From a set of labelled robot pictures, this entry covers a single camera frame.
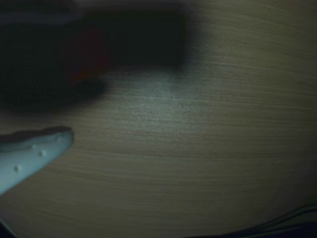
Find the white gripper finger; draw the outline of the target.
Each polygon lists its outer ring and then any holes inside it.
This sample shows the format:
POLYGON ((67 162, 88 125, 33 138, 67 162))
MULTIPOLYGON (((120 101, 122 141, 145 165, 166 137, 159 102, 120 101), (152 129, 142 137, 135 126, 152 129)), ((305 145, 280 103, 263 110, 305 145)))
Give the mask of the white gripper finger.
POLYGON ((63 155, 74 142, 70 127, 22 130, 0 136, 0 193, 3 195, 63 155))
POLYGON ((62 46, 77 29, 64 24, 13 23, 0 27, 0 102, 12 106, 66 98, 73 91, 62 46))

